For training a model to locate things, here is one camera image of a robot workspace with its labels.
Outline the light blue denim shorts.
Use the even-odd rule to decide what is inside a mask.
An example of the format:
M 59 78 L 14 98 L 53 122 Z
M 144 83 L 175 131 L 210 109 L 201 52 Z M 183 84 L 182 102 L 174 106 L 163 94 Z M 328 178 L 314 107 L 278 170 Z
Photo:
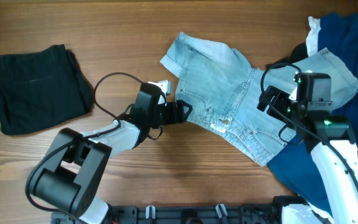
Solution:
M 175 98 L 193 107 L 188 121 L 212 131 L 260 166 L 265 166 L 295 137 L 284 123 L 257 109 L 261 88 L 274 86 L 286 93 L 296 88 L 298 68 L 331 77 L 335 109 L 358 93 L 358 78 L 328 49 L 295 63 L 294 67 L 264 72 L 254 68 L 235 48 L 180 33 L 161 64 L 176 77 Z

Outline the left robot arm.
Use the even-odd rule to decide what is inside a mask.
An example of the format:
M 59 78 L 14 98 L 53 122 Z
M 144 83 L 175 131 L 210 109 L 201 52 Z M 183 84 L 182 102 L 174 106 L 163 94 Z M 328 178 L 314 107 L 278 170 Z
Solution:
M 142 83 L 135 103 L 101 129 L 79 133 L 58 132 L 44 158 L 25 184 L 28 201 L 40 210 L 39 198 L 49 212 L 64 213 L 80 223 L 114 223 L 111 206 L 96 196 L 110 158 L 133 149 L 150 137 L 151 129 L 184 123 L 193 108 L 183 100 L 168 102 L 170 86 Z

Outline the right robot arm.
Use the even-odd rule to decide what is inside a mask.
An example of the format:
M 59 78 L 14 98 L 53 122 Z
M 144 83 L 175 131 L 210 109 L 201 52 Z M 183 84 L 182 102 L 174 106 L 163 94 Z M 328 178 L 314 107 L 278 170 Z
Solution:
M 332 115 L 331 77 L 296 72 L 296 97 L 262 86 L 259 110 L 286 122 L 303 138 L 329 200 L 335 223 L 358 223 L 358 148 L 349 120 Z

